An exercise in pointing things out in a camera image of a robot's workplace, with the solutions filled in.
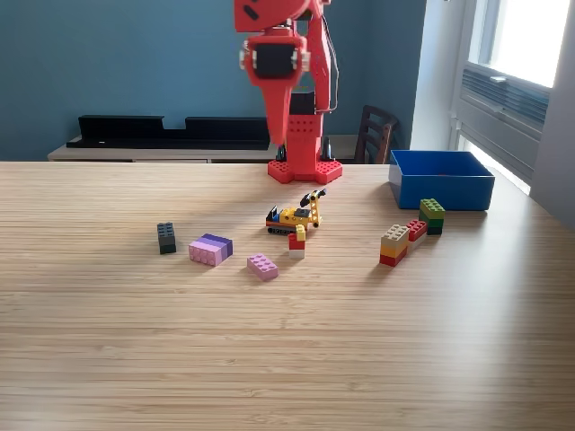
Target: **green lego brick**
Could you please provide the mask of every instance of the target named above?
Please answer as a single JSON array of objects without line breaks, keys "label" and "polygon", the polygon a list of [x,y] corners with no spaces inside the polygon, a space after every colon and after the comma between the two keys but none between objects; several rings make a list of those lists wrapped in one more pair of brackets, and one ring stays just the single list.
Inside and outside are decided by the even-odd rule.
[{"label": "green lego brick", "polygon": [[435,199],[423,199],[420,210],[425,213],[429,220],[446,218],[446,210]]},{"label": "green lego brick", "polygon": [[420,210],[420,221],[427,223],[428,228],[430,228],[430,227],[443,227],[443,222],[444,222],[444,220],[442,218],[430,220],[429,217],[423,212],[423,210]]}]

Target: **blue plastic box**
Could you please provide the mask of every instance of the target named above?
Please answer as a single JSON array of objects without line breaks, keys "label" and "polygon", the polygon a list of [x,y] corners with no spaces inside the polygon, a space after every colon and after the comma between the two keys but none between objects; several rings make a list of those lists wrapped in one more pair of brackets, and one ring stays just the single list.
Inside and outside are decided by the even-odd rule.
[{"label": "blue plastic box", "polygon": [[393,150],[389,182],[401,209],[434,198],[445,210],[484,211],[495,177],[468,152]]}]

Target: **blue wall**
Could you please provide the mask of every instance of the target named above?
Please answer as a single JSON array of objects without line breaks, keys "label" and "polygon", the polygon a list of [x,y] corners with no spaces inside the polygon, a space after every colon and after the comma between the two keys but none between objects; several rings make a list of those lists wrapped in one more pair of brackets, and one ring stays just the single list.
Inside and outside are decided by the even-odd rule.
[{"label": "blue wall", "polygon": [[[327,8],[341,93],[326,133],[357,133],[367,102],[409,110],[403,93],[415,99],[417,62],[405,53],[423,27],[419,16],[412,22],[412,1],[424,4],[337,0]],[[404,3],[411,7],[395,5]],[[390,16],[398,8],[402,22]],[[45,160],[77,135],[84,114],[165,115],[168,128],[187,116],[263,115],[259,90],[237,65],[243,39],[231,0],[0,0],[0,159]]]},{"label": "blue wall", "polygon": [[393,113],[397,143],[409,148],[426,0],[375,0],[370,11],[367,104]]}]

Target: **yellow lego vehicle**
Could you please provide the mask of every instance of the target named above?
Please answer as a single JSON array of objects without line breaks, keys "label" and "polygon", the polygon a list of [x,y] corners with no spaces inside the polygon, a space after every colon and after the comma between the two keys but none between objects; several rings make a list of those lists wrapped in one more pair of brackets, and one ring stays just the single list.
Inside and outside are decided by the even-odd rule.
[{"label": "yellow lego vehicle", "polygon": [[320,216],[320,198],[325,196],[326,189],[314,190],[304,196],[300,202],[300,208],[287,208],[278,211],[278,207],[273,207],[266,217],[268,233],[276,235],[289,235],[296,231],[296,226],[301,224],[306,230],[311,223],[315,228],[320,227],[322,218]]}]

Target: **red robot arm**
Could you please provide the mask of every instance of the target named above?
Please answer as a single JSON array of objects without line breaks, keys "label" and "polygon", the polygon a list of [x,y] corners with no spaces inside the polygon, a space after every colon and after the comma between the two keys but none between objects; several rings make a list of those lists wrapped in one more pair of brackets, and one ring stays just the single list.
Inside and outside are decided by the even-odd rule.
[{"label": "red robot arm", "polygon": [[[322,162],[319,148],[323,114],[331,112],[332,64],[323,7],[330,3],[331,0],[234,0],[236,30],[259,32],[245,41],[240,66],[252,84],[261,88],[271,141],[278,146],[287,144],[291,155],[287,161],[279,162],[288,163],[280,170],[289,172],[289,180],[316,179],[317,164]],[[296,20],[300,18],[309,21],[307,38],[297,33]],[[311,111],[297,112],[291,107],[292,92],[304,72],[311,72],[315,82],[314,106]],[[294,125],[309,127],[290,128],[292,119]]]}]

